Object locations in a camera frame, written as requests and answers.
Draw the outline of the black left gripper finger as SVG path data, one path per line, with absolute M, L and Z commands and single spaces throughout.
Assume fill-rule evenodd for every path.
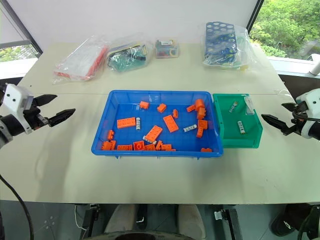
M 50 127 L 54 127 L 66 121 L 68 118 L 70 118 L 73 115 L 75 111 L 76 111 L 75 108 L 71 108 L 71 109 L 65 109 L 61 112 L 58 112 L 55 116 L 48 119 L 48 125 Z
M 32 105 L 34 107 L 41 107 L 43 105 L 50 103 L 52 100 L 54 100 L 57 97 L 58 96 L 56 94 L 43 94 L 38 97 L 35 97 L 32 101 Z

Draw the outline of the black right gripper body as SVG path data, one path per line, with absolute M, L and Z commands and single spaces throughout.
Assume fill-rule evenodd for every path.
M 302 119 L 301 117 L 307 117 L 306 110 L 308 109 L 308 106 L 305 102 L 296 103 L 298 105 L 298 109 L 296 111 L 292 112 L 293 119 L 291 122 L 296 125 L 296 133 L 301 135 L 303 126 L 306 123 L 305 119 Z

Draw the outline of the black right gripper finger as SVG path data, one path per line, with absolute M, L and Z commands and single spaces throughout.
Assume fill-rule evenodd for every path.
M 296 112 L 299 108 L 299 105 L 293 102 L 282 103 L 281 105 L 290 112 Z
M 277 117 L 271 115 L 271 114 L 262 114 L 262 119 L 266 121 L 269 125 L 273 126 L 274 128 L 280 130 L 283 135 L 287 136 L 291 133 L 290 128 L 287 126 L 287 124 L 281 120 L 279 120 Z

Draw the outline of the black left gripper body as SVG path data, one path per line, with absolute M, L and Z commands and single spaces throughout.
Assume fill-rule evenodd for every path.
M 49 119 L 41 115 L 39 107 L 48 104 L 48 100 L 33 100 L 30 109 L 24 110 L 23 115 L 33 131 L 49 124 Z

